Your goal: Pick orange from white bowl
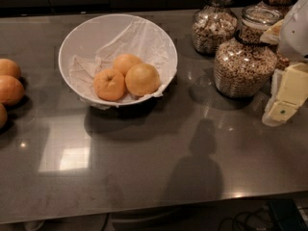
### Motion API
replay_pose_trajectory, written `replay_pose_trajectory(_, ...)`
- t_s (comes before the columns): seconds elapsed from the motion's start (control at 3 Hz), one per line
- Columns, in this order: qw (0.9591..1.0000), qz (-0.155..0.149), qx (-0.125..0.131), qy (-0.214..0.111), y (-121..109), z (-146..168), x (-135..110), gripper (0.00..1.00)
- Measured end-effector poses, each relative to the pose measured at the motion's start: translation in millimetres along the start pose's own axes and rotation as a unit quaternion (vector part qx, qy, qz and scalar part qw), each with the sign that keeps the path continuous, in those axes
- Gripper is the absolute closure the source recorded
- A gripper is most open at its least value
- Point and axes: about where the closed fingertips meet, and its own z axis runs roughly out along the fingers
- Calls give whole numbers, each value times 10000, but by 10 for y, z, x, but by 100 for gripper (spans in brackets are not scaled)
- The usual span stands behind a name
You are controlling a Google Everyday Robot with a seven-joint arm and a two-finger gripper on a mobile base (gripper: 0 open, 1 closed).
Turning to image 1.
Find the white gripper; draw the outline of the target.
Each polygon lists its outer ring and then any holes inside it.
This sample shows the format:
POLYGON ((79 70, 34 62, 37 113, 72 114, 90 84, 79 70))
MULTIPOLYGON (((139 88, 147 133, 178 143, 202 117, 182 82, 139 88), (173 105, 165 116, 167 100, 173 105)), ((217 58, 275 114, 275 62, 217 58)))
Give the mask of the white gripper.
MULTIPOLYGON (((260 41, 278 44, 278 51, 292 62, 308 61, 308 0, 297 0, 284 17, 270 26, 260 41)), ((308 99, 308 64, 292 64, 276 69, 272 76, 271 98, 262 116, 268 126, 291 119, 308 99)))

